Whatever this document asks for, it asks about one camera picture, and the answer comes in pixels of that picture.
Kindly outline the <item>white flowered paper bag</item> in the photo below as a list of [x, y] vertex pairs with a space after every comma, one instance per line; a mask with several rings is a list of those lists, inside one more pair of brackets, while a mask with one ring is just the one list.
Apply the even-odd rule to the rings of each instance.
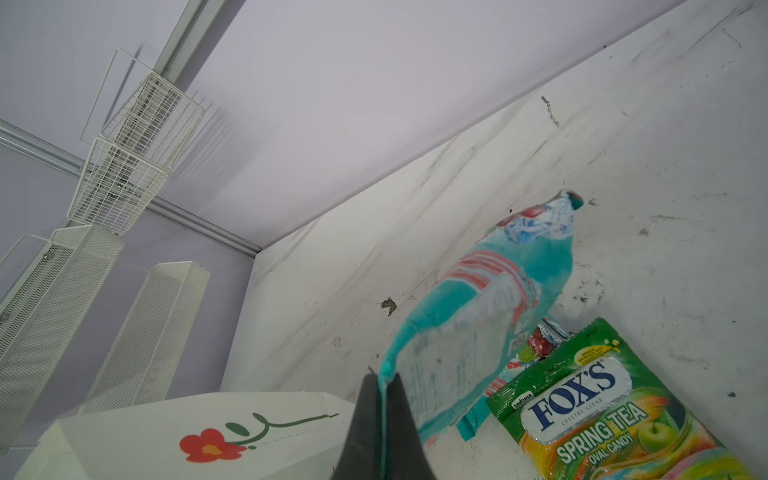
[[20, 479], [328, 479], [354, 405], [323, 392], [208, 393], [54, 423]]

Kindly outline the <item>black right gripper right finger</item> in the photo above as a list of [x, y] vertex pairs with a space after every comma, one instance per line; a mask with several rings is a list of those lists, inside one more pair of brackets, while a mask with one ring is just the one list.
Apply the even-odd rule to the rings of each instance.
[[435, 479], [399, 374], [386, 388], [383, 410], [383, 478]]

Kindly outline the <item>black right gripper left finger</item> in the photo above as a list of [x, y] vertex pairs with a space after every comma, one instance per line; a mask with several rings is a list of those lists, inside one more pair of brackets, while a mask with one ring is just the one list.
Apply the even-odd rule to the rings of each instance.
[[332, 480], [379, 480], [382, 478], [382, 401], [378, 378], [363, 379], [349, 431]]

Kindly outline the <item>green yellow Fox's candy bag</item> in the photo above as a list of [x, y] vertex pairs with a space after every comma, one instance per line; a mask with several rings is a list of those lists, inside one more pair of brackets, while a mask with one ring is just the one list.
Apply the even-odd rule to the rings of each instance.
[[603, 318], [487, 405], [544, 479], [754, 476]]

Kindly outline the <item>teal green Fox's candy bag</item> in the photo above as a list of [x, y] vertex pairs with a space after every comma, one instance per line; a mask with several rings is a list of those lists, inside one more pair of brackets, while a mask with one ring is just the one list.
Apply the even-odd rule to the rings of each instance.
[[554, 319], [545, 316], [538, 324], [527, 343], [513, 356], [504, 369], [486, 387], [482, 397], [457, 424], [461, 438], [467, 442], [474, 438], [480, 426], [491, 415], [486, 400], [535, 363], [547, 358], [562, 343], [569, 339], [569, 333]]

